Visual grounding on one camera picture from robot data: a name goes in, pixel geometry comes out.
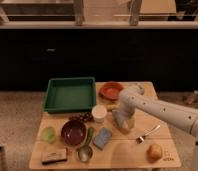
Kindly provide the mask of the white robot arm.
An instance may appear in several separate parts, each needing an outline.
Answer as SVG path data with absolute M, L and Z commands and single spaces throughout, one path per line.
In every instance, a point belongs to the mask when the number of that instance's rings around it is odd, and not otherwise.
M 123 89 L 119 103 L 119 111 L 124 115 L 139 109 L 193 136 L 196 142 L 190 171 L 198 171 L 198 109 L 147 97 L 140 84 Z

